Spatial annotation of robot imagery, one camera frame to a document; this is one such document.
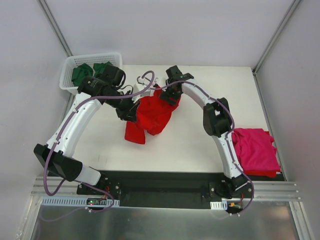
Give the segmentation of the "white plastic basket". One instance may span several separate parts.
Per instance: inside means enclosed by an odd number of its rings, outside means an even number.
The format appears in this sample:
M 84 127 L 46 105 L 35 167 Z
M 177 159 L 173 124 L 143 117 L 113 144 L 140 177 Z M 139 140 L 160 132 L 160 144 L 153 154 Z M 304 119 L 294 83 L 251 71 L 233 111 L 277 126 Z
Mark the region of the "white plastic basket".
M 78 91 L 79 81 L 74 81 L 76 73 L 83 75 L 85 73 L 92 73 L 94 76 L 96 73 L 97 65 L 110 63 L 120 69 L 123 68 L 122 55 L 118 52 L 104 52 L 96 54 L 84 54 L 68 57 L 62 67 L 62 71 L 59 79 L 59 87 L 61 90 L 68 91 L 75 96 Z

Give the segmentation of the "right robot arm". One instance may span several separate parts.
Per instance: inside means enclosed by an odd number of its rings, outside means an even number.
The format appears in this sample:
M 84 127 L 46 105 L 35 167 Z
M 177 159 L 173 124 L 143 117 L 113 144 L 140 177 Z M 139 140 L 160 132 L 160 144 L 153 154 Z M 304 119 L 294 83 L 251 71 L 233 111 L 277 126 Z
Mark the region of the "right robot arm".
M 170 105 L 178 104 L 185 94 L 203 110 L 203 128 L 214 140 L 221 157 L 224 181 L 215 187 L 215 194 L 226 199 L 237 197 L 249 179 L 241 167 L 232 142 L 235 122 L 226 98 L 215 99 L 202 89 L 190 73 L 182 73 L 178 66 L 166 70 L 167 80 L 160 98 Z

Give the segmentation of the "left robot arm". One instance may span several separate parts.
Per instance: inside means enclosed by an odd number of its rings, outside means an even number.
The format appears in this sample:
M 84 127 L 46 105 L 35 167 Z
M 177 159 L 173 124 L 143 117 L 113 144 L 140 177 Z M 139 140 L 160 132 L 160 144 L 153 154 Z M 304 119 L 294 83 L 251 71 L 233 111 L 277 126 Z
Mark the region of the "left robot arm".
M 45 175 L 52 173 L 69 182 L 86 183 L 96 195 L 105 191 L 102 174 L 74 159 L 73 155 L 82 133 L 103 104 L 113 107 L 119 119 L 136 122 L 139 102 L 133 100 L 129 91 L 121 91 L 125 79 L 125 72 L 113 65 L 107 65 L 97 76 L 84 77 L 77 88 L 74 106 L 56 133 L 46 144 L 38 143 L 33 150 Z

